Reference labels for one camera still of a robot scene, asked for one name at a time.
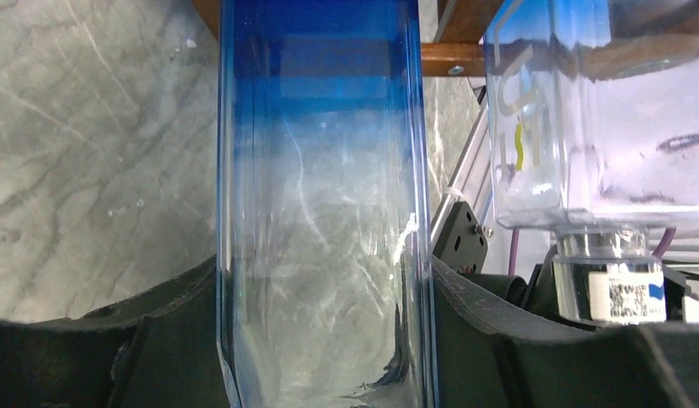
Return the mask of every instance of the transparent plastic container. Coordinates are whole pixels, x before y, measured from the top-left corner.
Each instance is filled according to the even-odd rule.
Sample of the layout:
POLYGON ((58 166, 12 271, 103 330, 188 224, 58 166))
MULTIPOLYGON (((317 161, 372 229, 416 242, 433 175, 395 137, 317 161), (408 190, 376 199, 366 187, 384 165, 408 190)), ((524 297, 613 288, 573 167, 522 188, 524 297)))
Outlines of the transparent plastic container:
POLYGON ((417 3, 235 0, 221 18, 230 398, 435 406, 417 3))
POLYGON ((507 1, 484 44, 500 224, 699 222, 699 0, 507 1))

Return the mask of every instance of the wooden beam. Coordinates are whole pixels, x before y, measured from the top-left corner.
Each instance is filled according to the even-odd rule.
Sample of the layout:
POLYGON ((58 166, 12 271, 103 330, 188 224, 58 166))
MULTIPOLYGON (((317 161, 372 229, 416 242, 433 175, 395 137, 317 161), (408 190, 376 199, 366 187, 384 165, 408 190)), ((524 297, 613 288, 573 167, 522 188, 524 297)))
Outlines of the wooden beam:
MULTIPOLYGON (((197 13, 219 38, 220 0, 192 0, 197 13)), ((469 43, 422 44, 422 73, 425 77, 483 77, 482 47, 469 43)))
POLYGON ((478 43, 502 5, 503 0, 437 0, 435 43, 478 43))

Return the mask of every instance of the white label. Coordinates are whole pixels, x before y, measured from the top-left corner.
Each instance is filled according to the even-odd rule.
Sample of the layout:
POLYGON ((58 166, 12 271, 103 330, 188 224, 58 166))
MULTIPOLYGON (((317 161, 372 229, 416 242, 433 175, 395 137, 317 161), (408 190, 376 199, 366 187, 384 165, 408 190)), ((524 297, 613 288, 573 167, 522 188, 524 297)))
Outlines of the white label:
POLYGON ((664 282, 661 271, 590 272, 590 317, 620 324, 665 321, 664 282))

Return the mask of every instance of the marble floor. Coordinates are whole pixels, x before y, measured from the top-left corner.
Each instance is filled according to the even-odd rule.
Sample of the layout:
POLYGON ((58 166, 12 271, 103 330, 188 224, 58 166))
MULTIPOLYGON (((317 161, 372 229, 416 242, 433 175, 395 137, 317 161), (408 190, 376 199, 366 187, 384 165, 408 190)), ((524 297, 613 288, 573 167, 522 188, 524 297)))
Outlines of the marble floor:
MULTIPOLYGON (((0 318, 77 318, 215 252, 217 66, 190 0, 0 0, 0 318)), ((465 79, 424 92, 434 208, 478 106, 465 79)))

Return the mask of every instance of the qr code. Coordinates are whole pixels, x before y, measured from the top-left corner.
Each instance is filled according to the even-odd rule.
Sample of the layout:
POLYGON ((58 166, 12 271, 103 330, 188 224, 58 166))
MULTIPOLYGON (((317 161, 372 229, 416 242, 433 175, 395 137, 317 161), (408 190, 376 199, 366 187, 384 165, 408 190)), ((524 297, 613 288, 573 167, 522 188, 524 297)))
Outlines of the qr code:
POLYGON ((610 316, 647 317, 647 285, 610 284, 610 316))

